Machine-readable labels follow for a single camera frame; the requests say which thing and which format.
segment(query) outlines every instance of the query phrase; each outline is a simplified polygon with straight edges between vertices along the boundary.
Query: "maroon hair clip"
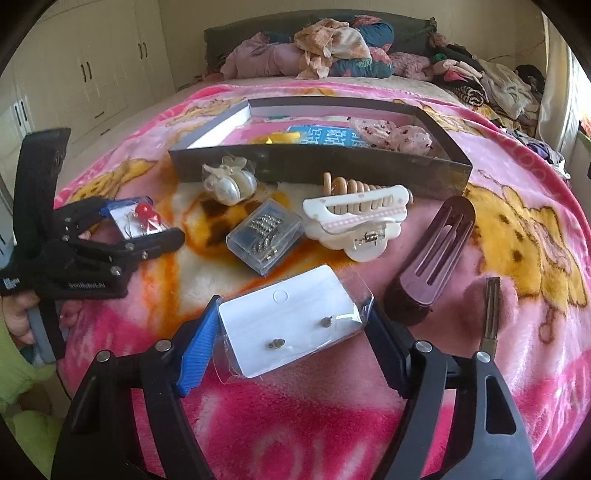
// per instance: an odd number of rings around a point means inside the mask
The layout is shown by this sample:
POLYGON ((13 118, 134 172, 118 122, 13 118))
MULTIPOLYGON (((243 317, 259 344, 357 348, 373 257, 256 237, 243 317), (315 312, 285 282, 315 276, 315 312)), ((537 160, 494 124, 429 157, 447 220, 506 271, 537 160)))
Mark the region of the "maroon hair clip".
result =
POLYGON ((476 221, 470 200, 448 198, 386 289, 384 310, 405 325, 422 322, 443 291, 476 221))

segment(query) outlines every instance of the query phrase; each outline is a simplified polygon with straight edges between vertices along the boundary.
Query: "hand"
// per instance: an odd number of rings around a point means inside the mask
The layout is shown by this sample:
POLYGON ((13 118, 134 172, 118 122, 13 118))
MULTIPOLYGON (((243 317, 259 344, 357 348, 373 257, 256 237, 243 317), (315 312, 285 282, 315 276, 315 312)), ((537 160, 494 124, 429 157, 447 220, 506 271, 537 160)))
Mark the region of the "hand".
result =
MULTIPOLYGON (((35 337, 29 325, 27 309, 39 303, 39 297, 33 291, 27 291, 2 299, 4 321, 17 347, 32 345, 35 337)), ((60 326, 72 327, 78 320, 82 309, 81 300, 68 300, 61 308, 60 326)))

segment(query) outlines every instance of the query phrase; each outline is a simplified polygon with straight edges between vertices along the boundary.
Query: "pearl hair accessory in plastic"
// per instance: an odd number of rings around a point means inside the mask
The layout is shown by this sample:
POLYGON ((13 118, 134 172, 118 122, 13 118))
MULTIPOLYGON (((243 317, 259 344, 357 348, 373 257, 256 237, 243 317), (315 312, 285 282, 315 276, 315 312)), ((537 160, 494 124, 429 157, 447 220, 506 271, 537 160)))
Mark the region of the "pearl hair accessory in plastic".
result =
POLYGON ((226 155, 219 167, 204 165, 204 171, 209 173, 203 182, 205 189, 227 206, 252 197, 256 191, 256 178, 245 170, 247 163, 244 157, 226 155))
POLYGON ((406 187, 396 185, 304 200, 304 213, 312 220, 306 236, 331 250, 344 250, 356 262, 375 260, 388 240, 400 235, 411 199, 406 187))

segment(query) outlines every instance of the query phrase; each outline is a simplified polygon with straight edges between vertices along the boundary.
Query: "person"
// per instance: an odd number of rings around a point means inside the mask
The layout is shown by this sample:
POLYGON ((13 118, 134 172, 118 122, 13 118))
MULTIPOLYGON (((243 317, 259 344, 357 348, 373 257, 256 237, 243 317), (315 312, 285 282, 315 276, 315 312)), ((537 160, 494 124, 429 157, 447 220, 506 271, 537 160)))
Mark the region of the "person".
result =
MULTIPOLYGON (((29 391, 36 383, 49 379, 55 365, 39 365, 25 353, 35 343, 29 326, 27 309, 39 302, 35 292, 28 291, 2 299, 0 321, 0 414, 17 442, 33 464, 47 478, 56 451, 61 421, 46 413, 24 410, 7 414, 8 407, 29 391)), ((76 323, 82 302, 69 300, 60 312, 60 324, 72 327, 76 323)))

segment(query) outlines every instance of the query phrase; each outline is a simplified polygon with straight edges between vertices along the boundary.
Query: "cabinet handle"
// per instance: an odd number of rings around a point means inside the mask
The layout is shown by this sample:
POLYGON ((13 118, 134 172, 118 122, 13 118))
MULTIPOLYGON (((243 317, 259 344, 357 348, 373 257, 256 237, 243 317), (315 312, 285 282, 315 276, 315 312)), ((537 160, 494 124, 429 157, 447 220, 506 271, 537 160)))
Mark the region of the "cabinet handle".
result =
POLYGON ((22 127, 21 116, 18 114, 18 107, 16 105, 14 106, 14 111, 17 113, 18 126, 22 127))
POLYGON ((28 122, 29 119, 27 118, 27 111, 25 110, 25 104, 21 100, 21 107, 22 107, 22 115, 25 117, 25 122, 28 122))

